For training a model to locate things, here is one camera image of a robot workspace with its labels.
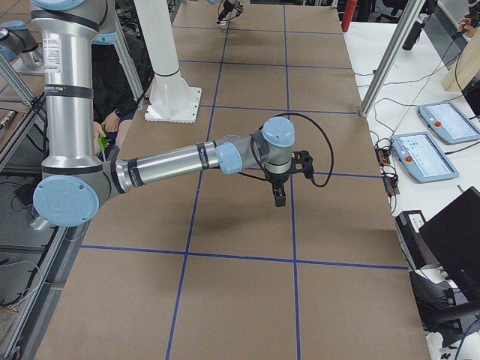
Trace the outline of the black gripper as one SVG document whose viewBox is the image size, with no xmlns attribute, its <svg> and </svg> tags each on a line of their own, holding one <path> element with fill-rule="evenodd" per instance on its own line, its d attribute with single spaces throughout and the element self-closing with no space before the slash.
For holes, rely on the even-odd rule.
<svg viewBox="0 0 480 360">
<path fill-rule="evenodd" d="M 290 175 L 288 173 L 267 173 L 266 179 L 271 184 L 272 193 L 274 194 L 274 203 L 276 207 L 284 207 L 286 205 L 286 193 L 284 190 L 284 184 L 288 181 L 289 177 Z"/>
</svg>

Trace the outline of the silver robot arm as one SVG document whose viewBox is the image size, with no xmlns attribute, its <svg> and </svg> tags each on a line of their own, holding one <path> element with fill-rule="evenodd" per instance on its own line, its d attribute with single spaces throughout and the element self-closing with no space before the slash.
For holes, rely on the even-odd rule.
<svg viewBox="0 0 480 360">
<path fill-rule="evenodd" d="M 292 171 L 295 130 L 283 117 L 270 118 L 244 138 L 227 137 L 130 160 L 101 161 L 98 140 L 122 132 L 119 114 L 93 121 L 92 43 L 112 43 L 120 34 L 112 1 L 33 1 L 31 18 L 43 40 L 49 155 L 34 190 L 37 213 L 60 227 L 91 220 L 109 199 L 162 179 L 219 168 L 226 174 L 261 166 L 277 206 L 286 202 L 284 182 Z"/>
<path fill-rule="evenodd" d="M 208 3 L 215 5 L 218 3 L 217 8 L 217 21 L 218 25 L 225 25 L 233 19 L 242 15 L 244 11 L 244 6 L 239 0 L 223 0 L 215 1 L 208 0 Z"/>
</svg>

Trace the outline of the second grey robot arm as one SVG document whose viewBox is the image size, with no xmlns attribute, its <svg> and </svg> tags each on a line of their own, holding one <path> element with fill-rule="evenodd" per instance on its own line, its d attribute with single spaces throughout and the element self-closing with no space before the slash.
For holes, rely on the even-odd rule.
<svg viewBox="0 0 480 360">
<path fill-rule="evenodd" d="M 9 62 L 21 58 L 23 64 L 31 70 L 37 70 L 44 64 L 41 46 L 28 26 L 20 20 L 1 24 L 1 54 Z"/>
</svg>

